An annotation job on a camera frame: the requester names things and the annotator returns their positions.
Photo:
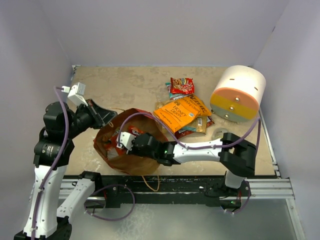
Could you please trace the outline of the red orange snack packet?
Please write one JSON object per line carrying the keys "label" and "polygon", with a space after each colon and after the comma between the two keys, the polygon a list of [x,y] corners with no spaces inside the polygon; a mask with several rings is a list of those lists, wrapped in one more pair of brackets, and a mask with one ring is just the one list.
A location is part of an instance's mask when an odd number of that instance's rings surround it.
{"label": "red orange snack packet", "polygon": [[170,78],[170,92],[172,94],[189,95],[195,92],[195,85],[192,78]]}

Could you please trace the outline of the orange fruit candy bag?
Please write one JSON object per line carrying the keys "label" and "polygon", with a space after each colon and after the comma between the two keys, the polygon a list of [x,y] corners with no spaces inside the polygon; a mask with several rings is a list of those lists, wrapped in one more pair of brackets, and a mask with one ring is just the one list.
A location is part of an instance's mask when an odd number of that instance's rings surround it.
{"label": "orange fruit candy bag", "polygon": [[[106,144],[111,143],[111,144],[113,144],[115,147],[117,147],[117,138],[118,138],[119,130],[120,130],[120,128],[118,127],[118,128],[115,130],[115,132],[112,134],[111,138],[107,141]],[[133,126],[133,125],[130,125],[130,126],[128,127],[127,132],[135,135],[136,137],[144,133],[142,130],[138,129],[137,127],[135,127],[135,126]],[[128,150],[125,149],[125,148],[118,148],[117,151],[118,151],[118,154],[119,154],[119,156],[120,156],[120,155],[126,154]]]}

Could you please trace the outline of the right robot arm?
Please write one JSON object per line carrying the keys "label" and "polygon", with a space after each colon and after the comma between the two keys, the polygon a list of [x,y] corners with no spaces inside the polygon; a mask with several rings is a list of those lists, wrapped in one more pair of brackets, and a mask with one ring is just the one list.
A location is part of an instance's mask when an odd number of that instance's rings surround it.
{"label": "right robot arm", "polygon": [[147,157],[164,166],[199,161],[219,162],[227,168],[222,190],[228,196],[240,190],[245,178],[255,175],[257,147],[230,132],[224,133],[220,139],[195,143],[160,142],[150,133],[135,136],[123,132],[118,144],[129,155]]}

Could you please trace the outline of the orange yellow snack bag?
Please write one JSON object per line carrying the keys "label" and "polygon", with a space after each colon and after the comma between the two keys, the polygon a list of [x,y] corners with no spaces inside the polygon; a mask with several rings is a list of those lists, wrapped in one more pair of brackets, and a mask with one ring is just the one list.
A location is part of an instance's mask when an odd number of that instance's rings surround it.
{"label": "orange yellow snack bag", "polygon": [[211,111],[200,98],[191,94],[164,104],[153,114],[175,133],[198,117],[210,117]]}

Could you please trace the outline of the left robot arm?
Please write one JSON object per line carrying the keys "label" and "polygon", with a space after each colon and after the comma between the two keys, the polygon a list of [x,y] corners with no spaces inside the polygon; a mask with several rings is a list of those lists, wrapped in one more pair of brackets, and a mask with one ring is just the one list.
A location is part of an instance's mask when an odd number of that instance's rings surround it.
{"label": "left robot arm", "polygon": [[49,104],[43,116],[44,127],[34,147],[34,189],[27,222],[16,240],[68,240],[72,220],[87,198],[103,191],[100,173],[84,171],[71,194],[59,205],[61,184],[75,147],[73,139],[89,128],[107,126],[117,112],[98,106],[87,99],[69,109],[63,101]]}

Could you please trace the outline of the red chips bag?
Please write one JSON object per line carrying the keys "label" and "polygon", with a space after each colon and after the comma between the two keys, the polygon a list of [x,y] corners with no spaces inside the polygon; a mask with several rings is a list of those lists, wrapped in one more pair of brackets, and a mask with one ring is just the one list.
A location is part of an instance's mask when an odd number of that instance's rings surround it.
{"label": "red chips bag", "polygon": [[200,116],[176,131],[174,135],[177,139],[180,139],[193,133],[206,134],[207,128],[214,124],[215,122],[210,116]]}

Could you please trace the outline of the red paper bag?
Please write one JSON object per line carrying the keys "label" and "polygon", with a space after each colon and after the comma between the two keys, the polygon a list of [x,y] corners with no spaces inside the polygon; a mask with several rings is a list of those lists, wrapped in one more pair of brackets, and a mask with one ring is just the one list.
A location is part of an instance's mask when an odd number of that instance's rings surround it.
{"label": "red paper bag", "polygon": [[[105,145],[111,138],[112,134],[116,131],[116,129],[120,129],[122,123],[129,116],[143,112],[143,110],[137,108],[124,110],[122,113],[117,115],[110,124],[101,128],[93,141],[94,149],[109,167],[120,173],[131,176],[141,176],[142,178],[147,175],[154,174],[160,164],[148,157],[140,157],[128,154],[119,155],[118,157],[109,160],[107,158]],[[134,127],[140,129],[141,131],[143,131],[143,133],[152,134],[157,140],[161,142],[166,142],[168,140],[166,136],[159,130],[156,121],[149,116],[145,116],[142,114],[133,116],[124,125],[122,132],[126,132],[130,125],[133,125]]]}

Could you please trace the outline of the teal snack packet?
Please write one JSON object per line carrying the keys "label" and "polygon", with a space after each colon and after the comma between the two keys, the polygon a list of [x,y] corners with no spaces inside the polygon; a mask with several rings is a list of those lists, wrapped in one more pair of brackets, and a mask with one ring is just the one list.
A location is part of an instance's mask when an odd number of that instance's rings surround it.
{"label": "teal snack packet", "polygon": [[167,87],[169,98],[171,100],[178,100],[178,99],[184,98],[186,96],[189,96],[191,94],[190,92],[184,91],[185,87],[183,87],[181,84],[174,84],[173,85],[175,93],[171,92],[172,85],[170,82],[166,82],[165,86]]}

